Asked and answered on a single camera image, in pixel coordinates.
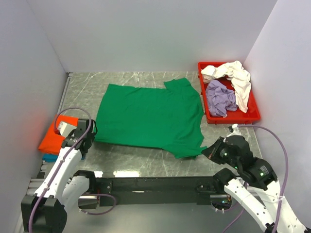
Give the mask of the green t shirt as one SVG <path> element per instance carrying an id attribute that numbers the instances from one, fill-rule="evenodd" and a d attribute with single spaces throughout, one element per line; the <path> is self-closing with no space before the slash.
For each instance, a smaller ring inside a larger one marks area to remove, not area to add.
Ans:
<path id="1" fill-rule="evenodd" d="M 97 142 L 157 148 L 176 159 L 196 157 L 206 149 L 199 93 L 187 78 L 164 82 L 164 88 L 110 84 L 102 98 Z"/>

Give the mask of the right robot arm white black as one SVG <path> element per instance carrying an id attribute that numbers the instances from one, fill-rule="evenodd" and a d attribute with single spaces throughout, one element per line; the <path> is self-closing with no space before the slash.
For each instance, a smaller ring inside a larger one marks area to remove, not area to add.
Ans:
<path id="1" fill-rule="evenodd" d="M 285 196 L 271 165 L 250 150 L 241 135 L 219 137 L 202 154 L 217 164 L 228 164 L 238 175 L 224 168 L 213 178 L 216 188 L 233 197 L 257 222 L 264 233 L 309 233 Z"/>

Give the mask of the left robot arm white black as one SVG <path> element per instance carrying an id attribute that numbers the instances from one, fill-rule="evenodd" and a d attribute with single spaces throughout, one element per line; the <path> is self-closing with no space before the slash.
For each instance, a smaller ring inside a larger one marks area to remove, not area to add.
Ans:
<path id="1" fill-rule="evenodd" d="M 59 156 L 50 173 L 32 195 L 21 202 L 23 228 L 28 233 L 61 233 L 69 210 L 81 195 L 96 191 L 92 171 L 75 171 L 85 158 L 97 133 L 93 119 L 79 119 L 62 143 Z"/>

